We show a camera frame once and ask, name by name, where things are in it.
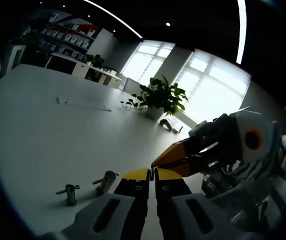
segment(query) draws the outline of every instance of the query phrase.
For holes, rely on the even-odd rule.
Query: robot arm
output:
[[[266,158],[275,146],[274,136],[280,136],[272,122],[247,110],[223,114],[213,122],[203,121],[189,135],[166,149],[152,168],[169,169],[189,177],[205,171],[210,164],[223,167],[237,160],[249,163]]]
[[[204,171],[211,163],[224,166],[236,160],[263,159],[273,146],[274,131],[271,122],[251,111],[204,121],[189,132],[189,138],[166,149],[151,164],[151,170],[127,173],[114,194],[104,193],[80,210],[72,225],[39,239],[141,239],[148,212],[149,184],[154,178],[157,215],[164,239],[259,239],[256,234],[233,226],[226,212],[203,195],[192,194],[182,177]]]

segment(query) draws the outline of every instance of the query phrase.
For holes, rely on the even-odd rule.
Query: plant pot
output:
[[[156,121],[156,120],[158,120],[158,119],[162,116],[163,113],[164,113],[164,110],[163,110],[162,107],[156,108],[155,106],[152,106],[152,107],[149,107],[149,108],[145,111],[144,115],[145,115],[147,118]]]

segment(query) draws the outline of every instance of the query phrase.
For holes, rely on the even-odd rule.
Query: potted plant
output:
[[[93,64],[97,61],[97,58],[93,54],[86,54],[85,59],[87,63]]]
[[[179,109],[185,110],[182,104],[183,99],[188,101],[185,90],[178,88],[178,84],[169,85],[168,80],[163,76],[163,80],[151,78],[149,87],[141,85],[141,96],[132,94],[136,99],[129,99],[127,102],[121,101],[124,108],[143,110],[148,118],[157,120],[163,113],[174,115]]]

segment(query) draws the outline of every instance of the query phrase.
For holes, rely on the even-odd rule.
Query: bright window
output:
[[[209,53],[195,50],[173,83],[186,90],[184,114],[177,117],[200,123],[239,110],[250,84],[250,75]]]
[[[150,78],[155,76],[174,46],[167,42],[143,41],[132,53],[121,74],[142,85],[149,85]]]

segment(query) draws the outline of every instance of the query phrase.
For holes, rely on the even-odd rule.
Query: orange circle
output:
[[[255,136],[256,139],[255,143],[249,142],[249,140],[247,139],[247,136]],[[262,135],[260,133],[260,131],[257,129],[257,128],[249,128],[246,132],[245,132],[245,144],[248,148],[250,148],[251,150],[257,150],[259,149],[261,146],[262,146],[262,142],[263,142],[263,138],[262,138]]]

